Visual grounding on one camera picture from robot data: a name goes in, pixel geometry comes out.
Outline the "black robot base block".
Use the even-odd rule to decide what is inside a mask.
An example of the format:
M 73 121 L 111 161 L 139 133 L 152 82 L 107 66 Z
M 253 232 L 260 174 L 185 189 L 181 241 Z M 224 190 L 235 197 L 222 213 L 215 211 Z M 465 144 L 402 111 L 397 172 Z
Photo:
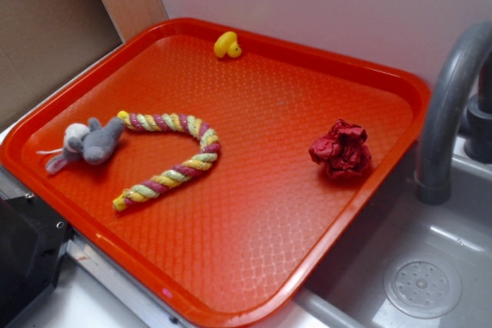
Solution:
M 1 326 L 13 326 L 58 284 L 71 226 L 40 197 L 1 200 Z

